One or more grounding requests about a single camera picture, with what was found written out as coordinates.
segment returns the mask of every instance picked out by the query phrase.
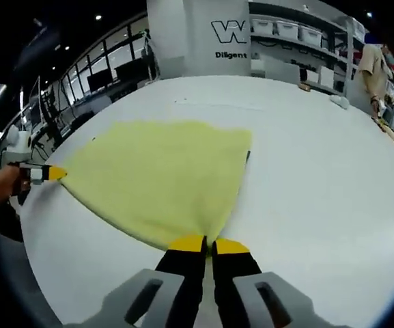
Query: storage box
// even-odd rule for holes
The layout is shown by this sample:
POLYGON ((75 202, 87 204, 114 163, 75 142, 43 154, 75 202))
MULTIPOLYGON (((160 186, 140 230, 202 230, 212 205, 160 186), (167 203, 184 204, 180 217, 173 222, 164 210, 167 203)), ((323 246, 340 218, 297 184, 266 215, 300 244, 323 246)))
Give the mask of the storage box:
POLYGON ((335 80, 335 72, 333 72, 331 69, 320 66, 320 69, 318 70, 320 74, 320 80, 319 83, 321 85, 325 85, 326 87, 331 87, 333 89, 333 82, 335 80))
POLYGON ((307 80, 318 83, 320 80, 320 75, 318 73, 312 72, 311 70, 307 70, 307 80))
POLYGON ((386 92, 394 96, 394 85, 390 80, 386 82, 386 92))
POLYGON ((254 33, 271 36, 274 30, 274 22, 271 20, 253 19, 254 33))
POLYGON ((298 24, 278 20, 276 26, 280 36, 298 40, 298 24))
POLYGON ((358 40, 364 42, 365 41, 365 28, 362 24, 360 24, 356 19, 352 18, 353 24, 353 36, 358 40))
POLYGON ((365 41, 365 28, 353 17, 341 16, 335 19, 335 23, 340 24, 344 27, 348 27, 348 25, 351 25, 351 27, 353 28, 353 36, 362 42, 365 41))
POLYGON ((322 32, 310 27, 300 26, 300 39, 314 46, 321 46, 322 32))

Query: logo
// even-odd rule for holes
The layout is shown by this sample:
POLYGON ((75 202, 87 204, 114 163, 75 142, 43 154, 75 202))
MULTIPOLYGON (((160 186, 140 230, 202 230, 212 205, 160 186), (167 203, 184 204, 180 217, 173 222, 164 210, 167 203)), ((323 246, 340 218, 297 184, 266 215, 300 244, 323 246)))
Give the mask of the logo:
POLYGON ((246 53, 228 53, 227 51, 220 52, 217 51, 215 53, 216 58, 227 58, 227 59, 233 59, 233 58, 247 58, 246 53))
POLYGON ((227 23, 221 20, 214 20, 210 24, 218 37, 219 43, 232 43, 233 39, 236 43, 247 43, 244 29, 245 20, 242 23, 239 23, 237 20, 228 20, 227 23))

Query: window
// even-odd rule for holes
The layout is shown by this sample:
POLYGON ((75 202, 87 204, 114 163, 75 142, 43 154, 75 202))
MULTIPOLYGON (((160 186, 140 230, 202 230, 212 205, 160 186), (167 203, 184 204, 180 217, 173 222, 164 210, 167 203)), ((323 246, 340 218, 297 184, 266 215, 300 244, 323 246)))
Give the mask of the window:
POLYGON ((148 17, 143 17, 142 19, 137 20, 131 25, 131 34, 135 36, 139 32, 144 31, 145 29, 149 29, 148 26, 148 17))
POLYGON ((72 90, 74 90, 75 98, 77 100, 78 99, 82 99, 83 92, 81 91, 79 78, 76 75, 75 66, 69 70, 69 77, 70 77, 70 80, 71 80, 72 90))
POLYGON ((142 50, 145 44, 144 38, 133 41, 133 49, 135 50, 135 59, 142 57, 142 50))
POLYGON ((89 82, 87 81, 87 77, 90 76, 89 68, 80 72, 80 81, 81 85, 83 86, 83 91, 86 93, 90 92, 89 82))
POLYGON ((84 56, 83 58, 80 59, 80 61, 78 63, 76 63, 76 65, 79 68, 79 72, 81 73, 82 70, 84 70, 85 68, 89 70, 89 68, 87 67, 87 56, 84 56))
POLYGON ((102 41, 98 43, 90 52, 90 62, 93 63, 98 57, 104 55, 104 48, 102 47, 102 41))
POLYGON ((112 77, 115 79, 117 77, 115 68, 121 66, 125 63, 131 62, 133 59, 131 57, 130 45, 121 46, 118 49, 109 53, 110 68, 112 69, 112 77))
POLYGON ((90 75, 90 70, 87 64, 87 57, 82 58, 77 63, 81 85, 83 86, 83 91, 85 94, 89 92, 89 83, 87 82, 87 77, 90 75))
POLYGON ((112 34, 106 39, 107 50, 109 50, 113 46, 127 39, 128 39, 128 29, 127 26, 125 26, 125 28, 120 29, 119 31, 115 32, 114 34, 112 34))
POLYGON ((69 86, 69 80, 68 77, 63 78, 63 87, 65 88, 65 93, 68 96, 69 103, 72 105, 75 101, 74 96, 72 95, 71 88, 69 86))
POLYGON ((106 70, 107 69, 107 62, 106 62, 106 57, 101 57, 100 59, 97 59, 94 63, 92 63, 92 74, 98 73, 101 70, 106 70))

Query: yellow towel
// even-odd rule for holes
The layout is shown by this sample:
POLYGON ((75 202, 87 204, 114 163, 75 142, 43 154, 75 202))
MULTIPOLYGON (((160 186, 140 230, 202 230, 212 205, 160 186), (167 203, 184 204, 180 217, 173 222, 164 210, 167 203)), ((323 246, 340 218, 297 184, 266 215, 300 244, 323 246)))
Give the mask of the yellow towel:
POLYGON ((209 245, 234 207, 251 133, 202 122, 119 122, 69 158, 63 185, 123 232, 167 249, 181 236, 209 245))

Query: white pillar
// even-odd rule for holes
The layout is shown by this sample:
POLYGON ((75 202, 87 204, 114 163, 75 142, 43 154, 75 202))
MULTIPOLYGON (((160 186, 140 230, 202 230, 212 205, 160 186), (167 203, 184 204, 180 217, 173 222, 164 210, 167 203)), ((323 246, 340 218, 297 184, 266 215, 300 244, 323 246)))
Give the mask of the white pillar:
POLYGON ((183 0, 186 75, 245 75, 251 71, 247 0, 183 0))
POLYGON ((147 0, 147 13, 160 76, 182 76, 187 51, 183 1, 147 0))
POLYGON ((162 78, 250 75, 247 0, 147 0, 162 78))

